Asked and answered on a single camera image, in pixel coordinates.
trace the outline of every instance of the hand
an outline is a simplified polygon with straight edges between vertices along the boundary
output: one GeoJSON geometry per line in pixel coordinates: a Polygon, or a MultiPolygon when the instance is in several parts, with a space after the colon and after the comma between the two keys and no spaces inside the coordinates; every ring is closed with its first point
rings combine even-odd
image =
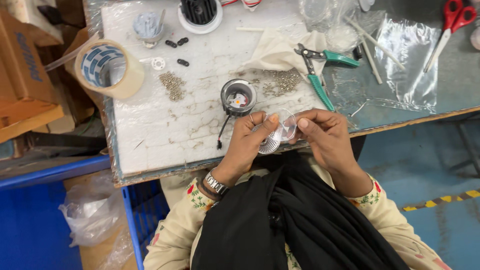
{"type": "Polygon", "coordinates": [[[212,171],[212,176],[228,187],[233,187],[240,176],[250,170],[260,144],[278,127],[277,114],[271,115],[265,122],[264,111],[257,111],[250,115],[235,121],[227,154],[212,171]],[[258,124],[262,125],[252,132],[253,127],[258,124]]]}
{"type": "Polygon", "coordinates": [[[330,173],[335,187],[344,196],[368,194],[373,185],[370,177],[355,161],[345,116],[312,109],[297,113],[296,118],[299,130],[289,143],[306,139],[315,160],[330,173]]]}

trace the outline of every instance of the fingernail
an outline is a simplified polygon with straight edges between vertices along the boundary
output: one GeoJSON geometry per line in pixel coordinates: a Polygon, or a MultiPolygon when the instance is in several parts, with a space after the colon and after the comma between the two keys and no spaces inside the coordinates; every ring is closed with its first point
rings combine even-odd
{"type": "Polygon", "coordinates": [[[270,115],[270,117],[268,117],[268,120],[272,123],[275,123],[278,121],[278,114],[274,113],[272,115],[270,115]]]}
{"type": "Polygon", "coordinates": [[[307,119],[305,119],[305,118],[300,119],[298,125],[301,128],[306,128],[308,126],[307,119]]]}

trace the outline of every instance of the sleeve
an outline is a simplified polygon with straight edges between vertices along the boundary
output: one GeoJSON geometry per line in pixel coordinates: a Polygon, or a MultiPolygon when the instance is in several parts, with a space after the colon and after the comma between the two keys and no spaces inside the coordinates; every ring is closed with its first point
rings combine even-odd
{"type": "Polygon", "coordinates": [[[195,178],[187,186],[183,198],[158,223],[155,236],[147,246],[145,270],[184,270],[190,267],[193,240],[206,212],[215,203],[198,190],[198,180],[195,178]]]}
{"type": "Polygon", "coordinates": [[[347,198],[358,207],[375,229],[392,245],[413,270],[451,270],[413,231],[395,202],[387,199],[380,184],[370,176],[372,191],[359,198],[347,198]]]}

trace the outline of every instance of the black bracelet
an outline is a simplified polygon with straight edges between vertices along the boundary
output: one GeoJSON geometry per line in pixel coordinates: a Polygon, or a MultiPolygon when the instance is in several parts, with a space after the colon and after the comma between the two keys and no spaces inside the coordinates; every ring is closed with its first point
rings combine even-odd
{"type": "Polygon", "coordinates": [[[222,196],[218,193],[215,193],[213,191],[210,191],[204,184],[204,179],[200,180],[199,182],[197,182],[197,188],[198,188],[198,185],[200,185],[202,187],[202,189],[210,196],[214,197],[216,201],[219,201],[222,196]]]}

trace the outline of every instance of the green wire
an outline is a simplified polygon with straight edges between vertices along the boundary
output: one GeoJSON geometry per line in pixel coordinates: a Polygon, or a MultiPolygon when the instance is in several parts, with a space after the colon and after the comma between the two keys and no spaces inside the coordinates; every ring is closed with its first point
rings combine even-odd
{"type": "Polygon", "coordinates": [[[93,113],[92,116],[90,117],[90,121],[88,121],[87,127],[86,127],[82,132],[80,132],[79,134],[77,134],[77,136],[80,136],[80,135],[82,135],[85,131],[87,131],[87,129],[90,127],[90,125],[91,125],[91,123],[92,123],[92,120],[93,120],[94,116],[95,116],[95,113],[93,113]]]}

